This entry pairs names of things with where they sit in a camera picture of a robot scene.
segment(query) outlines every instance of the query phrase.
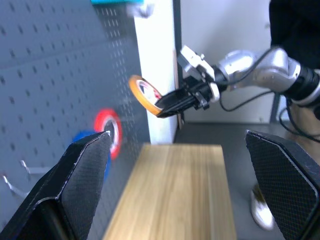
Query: floor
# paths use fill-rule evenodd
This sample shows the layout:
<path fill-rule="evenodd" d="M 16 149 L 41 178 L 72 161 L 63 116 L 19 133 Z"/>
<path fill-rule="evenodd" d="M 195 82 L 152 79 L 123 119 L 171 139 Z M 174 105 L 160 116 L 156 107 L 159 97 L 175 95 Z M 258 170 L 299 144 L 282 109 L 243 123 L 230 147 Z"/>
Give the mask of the floor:
<path fill-rule="evenodd" d="M 191 124 L 187 123 L 175 137 L 176 143 L 222 145 L 226 175 L 239 240 L 283 240 L 276 227 L 261 229 L 250 212 L 250 191 L 256 183 L 254 168 L 245 143 L 245 131 L 253 130 L 284 137 L 278 124 Z"/>

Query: wooden plank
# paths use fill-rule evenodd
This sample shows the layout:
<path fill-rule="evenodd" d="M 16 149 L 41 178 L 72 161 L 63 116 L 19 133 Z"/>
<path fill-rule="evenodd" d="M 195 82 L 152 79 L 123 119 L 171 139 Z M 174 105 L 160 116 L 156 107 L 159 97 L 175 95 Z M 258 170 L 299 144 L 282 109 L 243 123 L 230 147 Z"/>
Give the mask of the wooden plank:
<path fill-rule="evenodd" d="M 103 239 L 236 239 L 221 147 L 145 145 Z"/>

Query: pegboard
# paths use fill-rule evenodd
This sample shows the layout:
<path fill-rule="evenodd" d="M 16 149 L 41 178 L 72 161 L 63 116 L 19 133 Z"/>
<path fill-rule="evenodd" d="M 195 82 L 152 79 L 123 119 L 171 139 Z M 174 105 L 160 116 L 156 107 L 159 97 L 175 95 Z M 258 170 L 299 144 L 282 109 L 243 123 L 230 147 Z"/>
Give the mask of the pegboard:
<path fill-rule="evenodd" d="M 121 4 L 0 1 L 0 172 L 24 192 L 41 178 L 21 166 L 54 166 L 73 137 L 113 108 L 124 143 L 103 185 L 88 239 L 101 239 L 143 142 L 147 114 L 128 87 L 141 74 L 134 19 Z M 0 179 L 0 230 L 23 199 Z"/>

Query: robotic arm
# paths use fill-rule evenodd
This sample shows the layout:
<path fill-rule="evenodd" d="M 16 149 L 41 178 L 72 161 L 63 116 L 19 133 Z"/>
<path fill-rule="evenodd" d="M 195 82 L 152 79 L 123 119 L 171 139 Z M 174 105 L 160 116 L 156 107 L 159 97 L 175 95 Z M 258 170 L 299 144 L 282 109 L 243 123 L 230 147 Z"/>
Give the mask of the robotic arm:
<path fill-rule="evenodd" d="M 312 69 L 301 66 L 279 48 L 264 53 L 233 51 L 218 64 L 210 66 L 204 55 L 197 55 L 187 46 L 181 50 L 178 63 L 190 74 L 182 88 L 170 92 L 155 105 L 162 109 L 157 115 L 166 118 L 184 110 L 207 109 L 225 91 L 257 86 L 282 94 L 292 102 L 309 107 L 320 119 L 320 77 Z"/>

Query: white shoe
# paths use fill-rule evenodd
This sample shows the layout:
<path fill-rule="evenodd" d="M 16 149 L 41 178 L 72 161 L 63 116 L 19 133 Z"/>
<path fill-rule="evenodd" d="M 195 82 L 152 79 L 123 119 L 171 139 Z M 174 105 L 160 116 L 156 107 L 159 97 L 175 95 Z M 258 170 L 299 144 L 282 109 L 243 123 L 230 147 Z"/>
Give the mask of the white shoe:
<path fill-rule="evenodd" d="M 275 219 L 266 204 L 258 201 L 254 192 L 251 191 L 251 214 L 254 221 L 264 230 L 271 231 L 275 225 Z"/>

